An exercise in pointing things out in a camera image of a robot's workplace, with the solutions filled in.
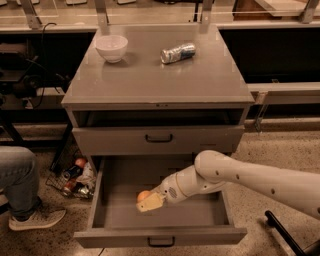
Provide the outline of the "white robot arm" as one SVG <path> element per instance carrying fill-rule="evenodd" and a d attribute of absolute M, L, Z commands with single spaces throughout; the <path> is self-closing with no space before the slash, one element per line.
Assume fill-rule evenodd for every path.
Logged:
<path fill-rule="evenodd" d="M 235 160 L 217 151 L 200 152 L 194 163 L 143 191 L 137 209 L 152 211 L 236 183 L 315 219 L 320 219 L 320 175 Z"/>

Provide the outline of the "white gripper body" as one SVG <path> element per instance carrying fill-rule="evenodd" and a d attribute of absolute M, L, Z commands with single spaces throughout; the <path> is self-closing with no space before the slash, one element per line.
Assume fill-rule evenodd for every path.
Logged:
<path fill-rule="evenodd" d="M 160 185 L 152 189 L 152 192 L 159 194 L 163 201 L 170 204 L 179 203 L 187 199 L 179 186 L 177 174 L 171 174 L 166 177 Z"/>

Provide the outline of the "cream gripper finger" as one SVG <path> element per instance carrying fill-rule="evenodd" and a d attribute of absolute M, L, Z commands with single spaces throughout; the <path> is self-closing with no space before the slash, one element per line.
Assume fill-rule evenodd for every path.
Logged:
<path fill-rule="evenodd" d="M 162 194 L 152 192 L 150 196 L 141 202 L 137 202 L 136 207 L 140 212 L 147 212 L 163 206 L 165 197 Z"/>

